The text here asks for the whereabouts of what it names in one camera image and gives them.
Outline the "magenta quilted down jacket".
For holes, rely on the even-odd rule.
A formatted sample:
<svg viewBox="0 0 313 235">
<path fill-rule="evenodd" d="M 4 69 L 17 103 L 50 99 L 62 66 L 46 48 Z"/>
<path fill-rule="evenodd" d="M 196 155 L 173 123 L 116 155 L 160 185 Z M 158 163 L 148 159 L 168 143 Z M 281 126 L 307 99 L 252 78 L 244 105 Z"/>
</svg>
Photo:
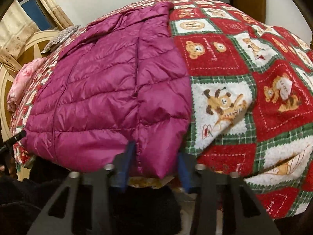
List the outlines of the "magenta quilted down jacket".
<svg viewBox="0 0 313 235">
<path fill-rule="evenodd" d="M 35 96 L 22 146 L 73 171 L 96 171 L 136 143 L 135 175 L 174 172 L 191 121 L 186 62 L 160 2 L 93 22 L 59 53 Z"/>
</svg>

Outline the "pink floral folded blanket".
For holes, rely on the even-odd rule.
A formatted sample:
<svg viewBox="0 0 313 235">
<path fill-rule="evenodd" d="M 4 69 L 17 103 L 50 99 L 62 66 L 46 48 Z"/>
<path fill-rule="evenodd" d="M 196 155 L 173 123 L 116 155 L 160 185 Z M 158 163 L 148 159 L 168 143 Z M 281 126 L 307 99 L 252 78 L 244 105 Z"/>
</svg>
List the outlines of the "pink floral folded blanket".
<svg viewBox="0 0 313 235">
<path fill-rule="evenodd" d="M 47 58 L 36 58 L 30 63 L 23 65 L 17 76 L 14 78 L 12 87 L 7 95 L 7 109 L 9 112 L 15 112 L 20 104 L 26 89 L 31 84 L 36 71 L 46 62 Z"/>
</svg>

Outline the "cream wooden headboard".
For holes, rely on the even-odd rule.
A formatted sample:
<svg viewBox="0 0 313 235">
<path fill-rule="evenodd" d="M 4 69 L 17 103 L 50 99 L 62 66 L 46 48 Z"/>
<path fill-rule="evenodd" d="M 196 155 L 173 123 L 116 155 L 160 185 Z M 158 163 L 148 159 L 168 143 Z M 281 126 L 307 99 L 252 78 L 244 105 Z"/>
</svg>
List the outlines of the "cream wooden headboard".
<svg viewBox="0 0 313 235">
<path fill-rule="evenodd" d="M 41 52 L 45 45 L 58 34 L 59 31 L 54 30 L 45 30 L 33 34 L 18 55 L 17 61 L 20 64 L 20 68 L 33 59 L 42 57 Z M 18 70 L 18 67 L 1 65 L 1 134 L 4 141 L 11 137 L 9 125 L 12 116 L 12 113 L 7 110 L 6 98 Z"/>
</svg>

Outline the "beige curtain left panel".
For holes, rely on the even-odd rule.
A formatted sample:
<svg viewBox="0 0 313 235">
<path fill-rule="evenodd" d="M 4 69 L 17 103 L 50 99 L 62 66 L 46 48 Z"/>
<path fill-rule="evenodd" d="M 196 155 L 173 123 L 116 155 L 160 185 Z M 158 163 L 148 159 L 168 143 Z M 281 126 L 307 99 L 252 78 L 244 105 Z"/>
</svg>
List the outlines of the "beige curtain left panel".
<svg viewBox="0 0 313 235">
<path fill-rule="evenodd" d="M 26 14 L 17 0 L 14 0 L 1 19 L 1 63 L 19 70 L 21 65 L 17 61 L 22 48 L 39 27 Z"/>
</svg>

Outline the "beige curtain panel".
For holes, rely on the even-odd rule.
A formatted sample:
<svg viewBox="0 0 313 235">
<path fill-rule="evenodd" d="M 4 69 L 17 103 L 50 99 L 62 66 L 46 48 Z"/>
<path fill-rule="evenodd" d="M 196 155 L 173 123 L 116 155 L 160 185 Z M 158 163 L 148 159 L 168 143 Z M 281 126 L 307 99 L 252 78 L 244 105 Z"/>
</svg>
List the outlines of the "beige curtain panel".
<svg viewBox="0 0 313 235">
<path fill-rule="evenodd" d="M 48 14 L 52 17 L 52 19 L 60 29 L 63 30 L 67 27 L 73 26 L 73 22 L 54 0 L 39 1 L 42 3 Z"/>
<path fill-rule="evenodd" d="M 22 48 L 39 27 L 26 14 L 17 0 L 14 0 L 1 19 L 1 63 L 19 70 L 21 65 L 17 61 Z"/>
</svg>

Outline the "striped grey pillow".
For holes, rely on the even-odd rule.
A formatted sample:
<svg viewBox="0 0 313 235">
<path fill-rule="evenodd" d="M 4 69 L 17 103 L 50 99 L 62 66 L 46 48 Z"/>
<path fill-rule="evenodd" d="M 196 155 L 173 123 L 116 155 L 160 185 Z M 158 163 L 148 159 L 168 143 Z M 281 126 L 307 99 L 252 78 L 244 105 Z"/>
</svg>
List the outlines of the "striped grey pillow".
<svg viewBox="0 0 313 235">
<path fill-rule="evenodd" d="M 80 25 L 73 25 L 62 30 L 57 36 L 55 36 L 44 49 L 41 51 L 42 54 L 53 52 L 63 42 L 65 42 L 70 36 L 72 36 L 80 28 Z"/>
</svg>

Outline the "window with blue pane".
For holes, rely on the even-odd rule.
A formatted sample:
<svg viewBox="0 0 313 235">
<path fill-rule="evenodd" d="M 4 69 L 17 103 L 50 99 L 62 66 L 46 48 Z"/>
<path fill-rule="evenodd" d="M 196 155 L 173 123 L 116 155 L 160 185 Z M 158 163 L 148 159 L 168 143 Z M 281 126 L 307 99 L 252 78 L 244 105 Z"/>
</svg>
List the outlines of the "window with blue pane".
<svg viewBox="0 0 313 235">
<path fill-rule="evenodd" d="M 26 14 L 40 30 L 57 30 L 58 27 L 40 0 L 17 0 Z"/>
</svg>

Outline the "red patchwork bear bedspread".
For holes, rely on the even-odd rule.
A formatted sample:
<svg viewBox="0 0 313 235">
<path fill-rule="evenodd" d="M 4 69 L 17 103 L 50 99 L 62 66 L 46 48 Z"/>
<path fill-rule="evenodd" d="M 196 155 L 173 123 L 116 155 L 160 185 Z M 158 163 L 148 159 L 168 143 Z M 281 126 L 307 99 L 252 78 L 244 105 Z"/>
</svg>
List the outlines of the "red patchwork bear bedspread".
<svg viewBox="0 0 313 235">
<path fill-rule="evenodd" d="M 93 22 L 160 2 L 174 6 L 169 32 L 191 83 L 191 121 L 179 152 L 242 175 L 273 219 L 303 213 L 312 200 L 312 50 L 285 28 L 217 0 L 143 0 Z M 13 134 L 25 130 L 61 50 L 91 23 L 36 71 L 12 117 Z M 21 165 L 37 157 L 22 140 L 13 149 Z"/>
</svg>

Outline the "beige curtain right panel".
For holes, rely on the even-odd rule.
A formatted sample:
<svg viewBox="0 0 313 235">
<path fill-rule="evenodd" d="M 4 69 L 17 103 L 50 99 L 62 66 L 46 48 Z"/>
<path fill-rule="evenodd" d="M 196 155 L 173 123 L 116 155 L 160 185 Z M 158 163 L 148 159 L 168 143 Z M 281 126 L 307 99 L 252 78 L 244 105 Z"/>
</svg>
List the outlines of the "beige curtain right panel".
<svg viewBox="0 0 313 235">
<path fill-rule="evenodd" d="M 73 26 L 73 22 L 54 0 L 39 1 L 42 3 L 48 14 L 52 17 L 52 19 L 60 29 L 63 30 L 67 27 Z"/>
</svg>

